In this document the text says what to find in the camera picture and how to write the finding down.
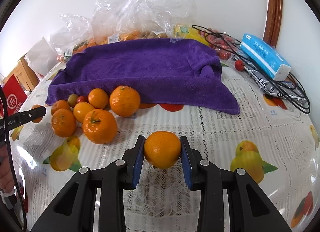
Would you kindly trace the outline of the person's left hand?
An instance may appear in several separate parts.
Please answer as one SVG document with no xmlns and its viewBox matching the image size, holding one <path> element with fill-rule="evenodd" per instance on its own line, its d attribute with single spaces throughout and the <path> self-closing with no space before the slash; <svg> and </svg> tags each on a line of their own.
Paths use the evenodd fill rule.
<svg viewBox="0 0 320 232">
<path fill-rule="evenodd" d="M 5 146 L 1 147 L 0 157 L 2 158 L 0 166 L 0 187 L 5 193 L 9 193 L 14 188 L 14 180 L 10 168 L 8 151 Z"/>
</svg>

